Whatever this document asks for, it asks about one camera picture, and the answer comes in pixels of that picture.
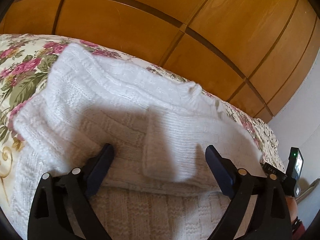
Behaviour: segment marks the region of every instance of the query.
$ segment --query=floral pattern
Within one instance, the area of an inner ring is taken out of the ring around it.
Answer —
[[[77,43],[94,55],[121,58],[131,61],[157,75],[175,82],[187,80],[157,65],[126,53],[108,49],[98,44],[54,35],[3,34],[0,35],[0,180],[9,177],[12,163],[23,148],[23,138],[13,129],[13,117],[30,98],[46,84],[52,64],[70,43]],[[203,93],[218,99],[203,90]],[[277,140],[272,130],[260,119],[253,119],[236,107],[222,101],[228,116],[242,125],[252,135],[263,153],[263,162],[269,162],[284,171],[277,153]]]

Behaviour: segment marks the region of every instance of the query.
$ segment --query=metal pin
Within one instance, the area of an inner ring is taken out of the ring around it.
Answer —
[[[238,170],[238,173],[240,174],[240,175],[247,175],[247,171],[245,170],[245,169],[239,169]]]
[[[74,169],[72,170],[72,174],[74,174],[74,175],[79,174],[80,171],[81,171],[80,168],[74,168]]]
[[[47,179],[50,177],[50,174],[49,173],[45,173],[42,175],[42,179]]]
[[[270,179],[273,179],[273,180],[276,180],[277,179],[277,176],[276,175],[274,175],[274,174],[270,174]]]

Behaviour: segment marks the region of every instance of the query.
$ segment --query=floral bedsheet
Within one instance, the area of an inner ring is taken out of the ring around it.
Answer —
[[[94,55],[131,61],[175,82],[186,81],[185,78],[157,65],[88,41],[54,35],[0,35],[0,206],[5,213],[9,208],[14,185],[15,160],[24,145],[23,138],[13,129],[12,119],[34,94],[44,89],[52,64],[70,43],[78,43]],[[217,99],[204,90],[203,93]],[[268,162],[284,171],[277,152],[278,141],[268,125],[227,102],[222,103],[228,116],[252,135],[263,153],[262,162]]]

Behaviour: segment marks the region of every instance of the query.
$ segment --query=brown wooden wall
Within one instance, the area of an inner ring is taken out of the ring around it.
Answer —
[[[307,0],[15,0],[0,33],[118,49],[268,122],[307,75],[320,21]]]

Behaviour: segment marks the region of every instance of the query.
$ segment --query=white knit fabric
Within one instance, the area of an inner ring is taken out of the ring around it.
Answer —
[[[217,185],[204,153],[213,144],[222,157],[250,174],[263,176],[262,152],[252,136],[231,120],[181,115],[159,107],[149,109],[143,156],[145,176],[183,182],[210,191]]]
[[[194,82],[174,83],[128,62],[92,56],[75,44],[64,50],[45,90],[14,119],[15,130],[27,144],[17,161],[10,220],[24,239],[41,175],[81,167],[104,143],[115,146],[116,157],[92,206],[113,240],[210,235],[228,205],[228,199],[215,192],[219,189],[211,174],[209,193],[208,186],[143,175],[150,106],[206,118],[216,118],[220,107],[218,101],[203,96]],[[239,235],[248,222],[246,217]]]

